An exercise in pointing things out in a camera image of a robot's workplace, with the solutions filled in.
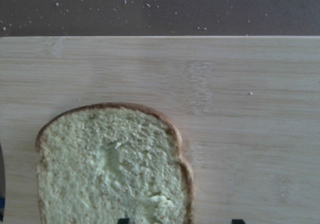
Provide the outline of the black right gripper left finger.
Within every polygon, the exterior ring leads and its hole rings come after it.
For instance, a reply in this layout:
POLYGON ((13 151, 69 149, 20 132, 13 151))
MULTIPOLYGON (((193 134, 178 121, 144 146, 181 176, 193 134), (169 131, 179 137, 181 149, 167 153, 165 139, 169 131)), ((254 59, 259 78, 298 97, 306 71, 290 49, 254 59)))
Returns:
POLYGON ((118 219, 117 224, 130 224, 130 218, 120 218, 118 219))

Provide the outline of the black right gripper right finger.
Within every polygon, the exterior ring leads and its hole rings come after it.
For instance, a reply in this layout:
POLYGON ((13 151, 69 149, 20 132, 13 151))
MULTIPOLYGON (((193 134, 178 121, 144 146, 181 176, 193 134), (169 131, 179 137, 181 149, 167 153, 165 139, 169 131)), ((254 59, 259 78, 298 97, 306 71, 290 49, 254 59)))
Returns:
POLYGON ((232 219, 231 224, 244 224, 243 219, 232 219))

